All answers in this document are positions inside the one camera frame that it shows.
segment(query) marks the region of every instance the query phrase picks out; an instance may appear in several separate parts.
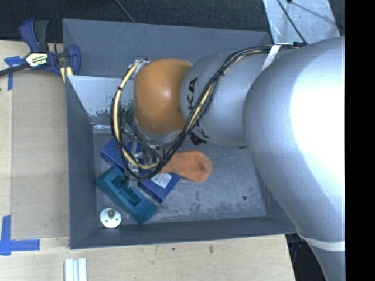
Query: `teal plastic object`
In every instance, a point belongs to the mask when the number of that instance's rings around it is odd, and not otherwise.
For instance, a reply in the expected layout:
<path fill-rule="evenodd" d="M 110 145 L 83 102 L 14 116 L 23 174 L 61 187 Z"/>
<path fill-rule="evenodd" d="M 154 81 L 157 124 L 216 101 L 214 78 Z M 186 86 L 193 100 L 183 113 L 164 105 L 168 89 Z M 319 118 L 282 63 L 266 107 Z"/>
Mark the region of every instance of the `teal plastic object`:
<path fill-rule="evenodd" d="M 123 183 L 124 179 L 122 171 L 118 167 L 112 167 L 96 180 L 96 185 L 108 194 L 113 202 L 142 224 L 148 221 L 158 208 L 150 203 L 136 187 L 127 187 Z"/>

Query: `wooden table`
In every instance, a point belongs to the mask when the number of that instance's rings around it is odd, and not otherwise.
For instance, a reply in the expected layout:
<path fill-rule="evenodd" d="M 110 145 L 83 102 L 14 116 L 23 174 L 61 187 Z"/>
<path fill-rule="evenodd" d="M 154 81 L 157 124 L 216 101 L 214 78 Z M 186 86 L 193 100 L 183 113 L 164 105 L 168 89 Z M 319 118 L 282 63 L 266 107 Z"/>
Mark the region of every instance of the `wooden table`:
<path fill-rule="evenodd" d="M 0 41 L 0 70 L 7 68 L 4 57 L 27 52 L 22 42 Z M 0 225 L 11 213 L 13 91 L 7 85 L 8 78 L 0 77 Z M 0 256 L 0 280 L 63 280 L 68 258 L 87 259 L 89 281 L 295 280 L 283 235 L 82 250 L 68 245 L 67 236 L 42 238 L 40 251 Z"/>

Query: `blue plastic object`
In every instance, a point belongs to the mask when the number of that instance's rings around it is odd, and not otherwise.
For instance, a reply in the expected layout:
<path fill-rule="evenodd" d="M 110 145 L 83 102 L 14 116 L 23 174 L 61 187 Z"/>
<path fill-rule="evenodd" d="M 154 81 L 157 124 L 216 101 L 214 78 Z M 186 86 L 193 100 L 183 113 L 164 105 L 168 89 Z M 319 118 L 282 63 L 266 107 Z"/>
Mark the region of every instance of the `blue plastic object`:
<path fill-rule="evenodd" d="M 115 139 L 110 140 L 105 147 L 101 150 L 101 157 L 111 165 L 119 167 L 122 171 L 125 170 L 124 162 L 121 159 L 120 150 L 117 148 Z M 126 146 L 128 150 L 131 150 L 132 142 Z M 137 144 L 136 151 L 141 150 L 141 145 Z M 152 196 L 157 202 L 161 203 L 166 196 L 171 192 L 177 182 L 180 180 L 180 176 L 174 173 L 169 174 L 171 176 L 170 181 L 166 187 L 163 188 L 151 180 L 140 180 L 138 186 L 143 189 L 146 193 Z"/>
<path fill-rule="evenodd" d="M 19 56 L 6 57 L 4 58 L 4 61 L 10 68 L 26 63 L 25 59 Z M 13 73 L 10 73 L 8 77 L 8 91 L 10 91 L 11 89 L 13 89 Z"/>
<path fill-rule="evenodd" d="M 35 28 L 37 22 L 42 22 L 40 28 Z M 48 21 L 35 21 L 29 19 L 24 21 L 19 27 L 19 33 L 21 34 L 22 40 L 29 46 L 30 53 L 42 52 L 48 57 L 46 63 L 38 66 L 30 66 L 32 70 L 44 70 L 50 73 L 61 76 L 61 65 L 56 63 L 56 58 L 53 52 L 47 51 L 48 46 L 45 42 L 45 29 Z M 78 74 L 81 68 L 81 57 L 78 46 L 69 46 L 68 52 L 70 56 L 70 67 L 74 74 Z"/>
<path fill-rule="evenodd" d="M 13 251 L 35 251 L 40 249 L 40 239 L 26 239 L 15 241 L 10 239 L 11 216 L 2 218 L 2 230 L 0 239 L 0 255 L 9 256 Z"/>
<path fill-rule="evenodd" d="M 150 203 L 136 187 L 127 187 L 124 179 L 123 172 L 118 167 L 112 167 L 96 180 L 96 185 L 138 223 L 148 221 L 158 211 L 157 206 Z"/>

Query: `wire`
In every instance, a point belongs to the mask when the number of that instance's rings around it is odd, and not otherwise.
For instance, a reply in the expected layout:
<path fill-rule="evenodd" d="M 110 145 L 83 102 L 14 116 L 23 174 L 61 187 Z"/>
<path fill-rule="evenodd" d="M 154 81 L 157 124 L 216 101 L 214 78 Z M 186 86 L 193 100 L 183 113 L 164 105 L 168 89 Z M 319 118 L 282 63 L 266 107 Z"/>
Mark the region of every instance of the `wire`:
<path fill-rule="evenodd" d="M 282 46 L 281 49 L 283 48 L 292 49 L 294 47 Z M 154 175 L 158 174 L 162 170 L 162 168 L 167 164 L 167 162 L 170 161 L 172 156 L 180 148 L 185 138 L 188 136 L 188 134 L 191 133 L 191 131 L 193 131 L 193 129 L 196 127 L 196 125 L 199 123 L 199 121 L 202 119 L 202 117 L 209 109 L 209 106 L 213 100 L 214 94 L 217 90 L 217 86 L 221 78 L 225 76 L 225 74 L 230 70 L 230 68 L 238 61 L 240 61 L 243 57 L 251 54 L 268 53 L 270 49 L 271 46 L 255 47 L 240 50 L 229 55 L 229 57 L 227 57 L 224 61 L 223 65 L 213 74 L 211 79 L 205 85 L 203 91 L 200 93 L 190 114 L 186 118 L 184 127 L 182 128 L 180 134 L 171 143 L 162 146 L 162 155 L 159 155 L 147 142 L 148 140 L 141 133 L 138 132 L 137 127 L 134 124 L 134 120 L 132 119 L 134 117 L 133 109 L 130 109 L 129 111 L 125 112 L 125 124 L 127 124 L 130 127 L 134 135 L 129 135 L 128 132 L 125 131 L 125 128 L 121 126 L 120 97 L 128 79 L 132 76 L 132 74 L 134 74 L 137 67 L 141 64 L 141 62 L 136 61 L 136 63 L 127 71 L 124 79 L 119 85 L 115 97 L 113 98 L 110 109 L 110 124 L 112 134 L 114 135 L 120 147 L 121 156 L 129 175 L 136 178 L 137 180 L 148 180 L 154 177 Z M 152 165 L 144 165 L 142 163 L 138 163 L 137 160 L 131 154 L 131 152 L 126 149 L 125 144 L 122 141 L 122 133 L 124 133 L 132 139 L 136 139 L 136 141 L 139 142 L 145 149 L 150 151 L 156 159 L 156 163 Z M 139 175 L 135 174 L 129 168 L 127 162 L 131 163 L 132 165 L 138 168 Z"/>
<path fill-rule="evenodd" d="M 135 23 L 135 21 L 133 20 L 133 18 L 131 17 L 131 15 L 127 12 L 127 10 L 123 7 L 123 5 L 119 2 L 119 0 L 115 0 L 116 3 L 118 4 L 118 6 L 122 9 L 123 12 L 125 12 L 125 14 L 128 16 L 128 18 L 130 19 L 130 21 L 132 23 Z"/>
<path fill-rule="evenodd" d="M 285 16 L 287 16 L 290 24 L 292 25 L 292 27 L 294 28 L 294 30 L 297 32 L 298 36 L 301 38 L 302 40 L 302 44 L 303 45 L 308 45 L 308 43 L 306 42 L 305 38 L 303 37 L 303 35 L 299 32 L 298 28 L 295 26 L 295 24 L 293 23 L 292 19 L 289 17 L 287 11 L 285 10 L 285 8 L 283 7 L 283 5 L 281 4 L 280 0 L 277 0 L 277 2 L 279 3 L 282 11 L 284 12 Z"/>

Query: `blue clamp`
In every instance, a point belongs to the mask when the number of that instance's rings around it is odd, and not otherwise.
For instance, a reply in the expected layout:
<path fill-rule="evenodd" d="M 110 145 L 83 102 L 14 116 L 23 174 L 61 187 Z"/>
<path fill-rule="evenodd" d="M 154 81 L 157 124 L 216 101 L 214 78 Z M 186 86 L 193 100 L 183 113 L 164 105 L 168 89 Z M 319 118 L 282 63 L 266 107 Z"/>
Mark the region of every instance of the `blue clamp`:
<path fill-rule="evenodd" d="M 96 180 L 96 185 L 108 194 L 113 202 L 142 224 L 148 221 L 158 208 L 150 203 L 136 187 L 127 187 L 123 183 L 124 180 L 123 172 L 118 167 L 112 167 Z"/>
<path fill-rule="evenodd" d="M 46 44 L 46 29 L 48 21 L 35 21 L 29 19 L 24 21 L 19 27 L 22 40 L 29 46 L 30 53 L 43 52 L 48 55 L 49 62 L 45 66 L 30 67 L 32 70 L 44 70 L 61 76 L 61 65 L 56 63 L 57 57 L 48 51 Z M 69 46 L 70 66 L 74 74 L 78 74 L 81 68 L 81 57 L 78 46 Z"/>
<path fill-rule="evenodd" d="M 11 216 L 2 218 L 2 230 L 0 239 L 0 255 L 9 256 L 13 251 L 38 251 L 40 239 L 26 239 L 22 241 L 11 240 Z"/>
<path fill-rule="evenodd" d="M 44 70 L 58 76 L 62 76 L 62 66 L 58 59 L 62 57 L 70 57 L 70 66 L 74 75 L 77 75 L 81 69 L 81 54 L 78 46 L 69 46 L 67 51 L 54 54 L 48 51 L 46 44 L 46 29 L 48 21 L 35 21 L 29 19 L 21 24 L 19 32 L 22 40 L 29 46 L 30 53 L 24 58 L 23 63 L 15 67 L 10 67 L 6 70 L 0 71 L 0 76 L 12 74 L 26 68 L 32 70 Z"/>

